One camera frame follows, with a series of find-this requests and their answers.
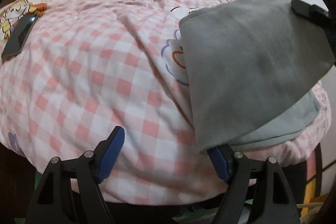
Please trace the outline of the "grey pants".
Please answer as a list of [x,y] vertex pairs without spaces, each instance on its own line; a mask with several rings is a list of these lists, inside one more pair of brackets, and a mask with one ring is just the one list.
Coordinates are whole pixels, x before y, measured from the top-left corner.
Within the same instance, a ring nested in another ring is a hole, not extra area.
[[335,63],[324,30],[291,0],[236,0],[179,22],[200,152],[297,138],[317,118],[313,86]]

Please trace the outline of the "pink checkered bed sheet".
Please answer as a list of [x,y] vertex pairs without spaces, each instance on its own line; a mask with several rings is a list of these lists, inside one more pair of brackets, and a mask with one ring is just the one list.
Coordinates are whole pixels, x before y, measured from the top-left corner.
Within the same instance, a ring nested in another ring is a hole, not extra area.
[[39,171],[125,143],[101,191],[109,202],[186,205],[226,190],[198,152],[179,21],[234,0],[16,0],[1,9],[1,46],[38,14],[19,55],[1,63],[1,143]]

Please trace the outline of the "black smartphone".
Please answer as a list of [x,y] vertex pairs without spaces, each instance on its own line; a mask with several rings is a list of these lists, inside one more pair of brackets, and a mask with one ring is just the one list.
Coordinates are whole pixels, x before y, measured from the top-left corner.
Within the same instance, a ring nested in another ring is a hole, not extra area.
[[31,30],[38,19],[39,15],[33,14],[23,16],[18,21],[17,26],[14,28],[1,54],[2,61],[12,59],[21,53]]

